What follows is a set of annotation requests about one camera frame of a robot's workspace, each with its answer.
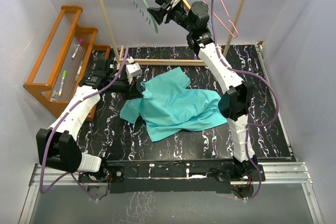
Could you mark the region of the teal t shirt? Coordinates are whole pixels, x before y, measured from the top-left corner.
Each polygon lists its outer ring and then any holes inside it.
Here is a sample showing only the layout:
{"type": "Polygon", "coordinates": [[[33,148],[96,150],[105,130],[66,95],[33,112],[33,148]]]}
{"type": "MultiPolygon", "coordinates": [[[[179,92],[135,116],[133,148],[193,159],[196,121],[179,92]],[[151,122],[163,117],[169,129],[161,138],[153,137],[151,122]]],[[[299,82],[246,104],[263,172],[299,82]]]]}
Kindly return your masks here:
{"type": "Polygon", "coordinates": [[[219,94],[190,89],[190,84],[189,77],[179,67],[142,82],[143,97],[128,100],[120,118],[134,124],[141,117],[152,142],[181,130],[198,132],[227,123],[218,108],[219,94]]]}

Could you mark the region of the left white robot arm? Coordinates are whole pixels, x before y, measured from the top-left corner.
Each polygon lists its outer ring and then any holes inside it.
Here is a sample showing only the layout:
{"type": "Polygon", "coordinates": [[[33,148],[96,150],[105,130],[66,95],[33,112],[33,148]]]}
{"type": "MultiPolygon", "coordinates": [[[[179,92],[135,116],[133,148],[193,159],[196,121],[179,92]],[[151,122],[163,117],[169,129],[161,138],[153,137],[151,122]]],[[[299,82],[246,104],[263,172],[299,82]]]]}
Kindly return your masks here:
{"type": "Polygon", "coordinates": [[[68,173],[90,172],[96,181],[104,181],[108,168],[101,164],[100,157],[81,152],[76,143],[79,130],[99,102],[101,93],[121,93],[125,100],[141,97],[136,80],[141,73],[140,65],[131,58],[119,70],[111,59],[98,59],[95,67],[80,80],[75,95],[58,119],[48,129],[37,132],[40,165],[68,173]]]}

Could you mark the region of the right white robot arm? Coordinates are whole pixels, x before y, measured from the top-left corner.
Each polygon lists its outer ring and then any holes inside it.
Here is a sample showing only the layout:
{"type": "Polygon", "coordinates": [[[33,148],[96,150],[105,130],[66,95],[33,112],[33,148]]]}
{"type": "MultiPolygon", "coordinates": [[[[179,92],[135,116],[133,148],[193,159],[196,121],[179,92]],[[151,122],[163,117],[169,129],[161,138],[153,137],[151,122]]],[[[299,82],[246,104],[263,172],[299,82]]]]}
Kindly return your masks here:
{"type": "Polygon", "coordinates": [[[218,102],[221,115],[226,118],[233,140],[233,168],[230,172],[240,180],[251,180],[255,171],[256,156],[250,143],[246,126],[253,86],[230,69],[220,54],[208,28],[212,19],[208,5],[196,1],[185,9],[181,0],[155,0],[158,7],[147,11],[157,24],[176,22],[188,31],[189,47],[202,60],[216,78],[223,96],[218,102]]]}

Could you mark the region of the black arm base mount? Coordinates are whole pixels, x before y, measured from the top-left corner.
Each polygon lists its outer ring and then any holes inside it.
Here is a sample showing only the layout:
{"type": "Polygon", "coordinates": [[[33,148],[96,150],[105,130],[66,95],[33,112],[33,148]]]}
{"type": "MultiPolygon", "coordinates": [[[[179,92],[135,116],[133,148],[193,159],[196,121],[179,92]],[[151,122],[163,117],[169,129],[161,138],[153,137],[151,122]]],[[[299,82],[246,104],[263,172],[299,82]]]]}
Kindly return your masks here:
{"type": "Polygon", "coordinates": [[[233,159],[197,159],[177,161],[107,161],[97,173],[83,172],[80,182],[103,184],[111,194],[143,192],[212,191],[230,194],[264,182],[264,168],[255,167],[253,178],[230,175],[233,159]]]}

